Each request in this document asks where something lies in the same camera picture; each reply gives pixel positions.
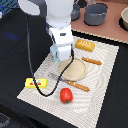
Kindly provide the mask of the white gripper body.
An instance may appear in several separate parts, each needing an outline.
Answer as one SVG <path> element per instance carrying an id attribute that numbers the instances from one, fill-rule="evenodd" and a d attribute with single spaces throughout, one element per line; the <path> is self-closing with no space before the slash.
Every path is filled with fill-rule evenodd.
<path id="1" fill-rule="evenodd" d="M 71 56 L 71 46 L 73 43 L 71 26 L 63 28 L 50 28 L 49 35 L 52 39 L 53 46 L 56 49 L 59 61 L 68 60 Z"/>

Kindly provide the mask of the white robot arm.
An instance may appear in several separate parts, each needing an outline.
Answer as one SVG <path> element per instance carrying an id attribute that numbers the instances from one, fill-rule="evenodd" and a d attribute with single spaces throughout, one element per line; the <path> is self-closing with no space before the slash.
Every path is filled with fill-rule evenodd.
<path id="1" fill-rule="evenodd" d="M 71 13 L 74 0 L 17 0 L 23 12 L 46 19 L 47 32 L 51 36 L 56 57 L 65 61 L 71 56 L 73 35 Z"/>

